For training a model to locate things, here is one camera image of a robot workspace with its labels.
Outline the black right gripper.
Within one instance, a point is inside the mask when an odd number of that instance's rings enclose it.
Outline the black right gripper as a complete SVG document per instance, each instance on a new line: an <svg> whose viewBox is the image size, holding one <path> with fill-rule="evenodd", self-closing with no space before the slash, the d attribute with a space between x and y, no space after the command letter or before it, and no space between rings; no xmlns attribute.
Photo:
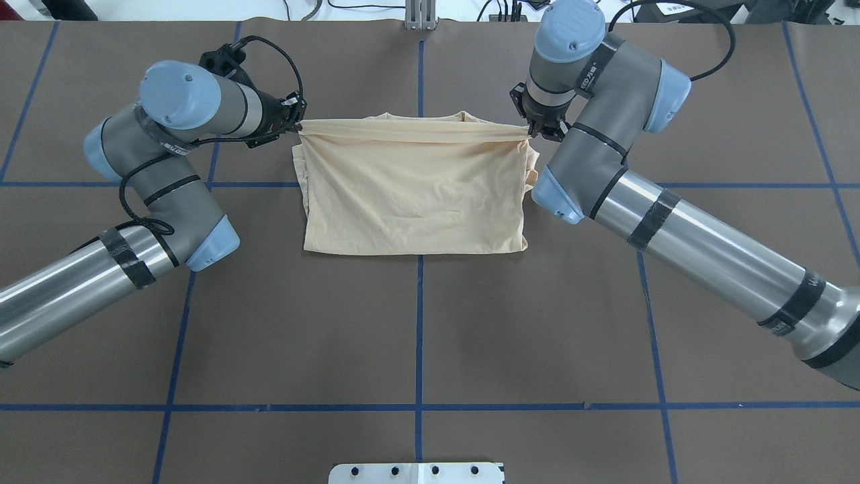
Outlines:
<svg viewBox="0 0 860 484"><path fill-rule="evenodd" d="M553 142L562 142L570 126L565 115L572 101L572 92L553 93L537 83L518 83L509 92L519 115L526 120L528 134Z"/></svg>

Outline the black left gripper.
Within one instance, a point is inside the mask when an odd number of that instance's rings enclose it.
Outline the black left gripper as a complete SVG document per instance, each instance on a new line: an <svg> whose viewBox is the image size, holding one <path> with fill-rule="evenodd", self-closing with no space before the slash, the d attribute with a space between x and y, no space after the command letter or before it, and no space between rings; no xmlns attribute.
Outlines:
<svg viewBox="0 0 860 484"><path fill-rule="evenodd" d="M307 101L303 91L293 91L285 98L276 98L262 91L256 91L261 100L262 114L258 127L245 137L249 149L255 149L276 141L286 132L298 132L299 123L304 118Z"/></svg>

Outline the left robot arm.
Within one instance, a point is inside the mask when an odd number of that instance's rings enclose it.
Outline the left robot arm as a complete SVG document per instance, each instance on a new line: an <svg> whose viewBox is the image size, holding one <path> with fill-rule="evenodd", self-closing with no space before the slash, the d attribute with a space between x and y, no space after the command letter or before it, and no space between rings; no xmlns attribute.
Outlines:
<svg viewBox="0 0 860 484"><path fill-rule="evenodd" d="M197 65L151 65L135 102L84 140L90 166L118 184L128 220L2 290L2 368L169 270L200 272L236 251L239 236L188 154L277 140L298 129L305 107L301 87L272 96L213 52Z"/></svg>

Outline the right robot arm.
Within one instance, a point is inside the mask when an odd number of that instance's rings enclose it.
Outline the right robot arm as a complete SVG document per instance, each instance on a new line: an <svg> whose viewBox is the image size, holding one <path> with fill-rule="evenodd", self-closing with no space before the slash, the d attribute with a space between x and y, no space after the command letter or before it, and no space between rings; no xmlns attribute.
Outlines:
<svg viewBox="0 0 860 484"><path fill-rule="evenodd" d="M792 25L735 26L704 79L595 1L553 1L526 52L523 117L563 137L533 190L606 229L858 389L858 236L798 64Z"/></svg>

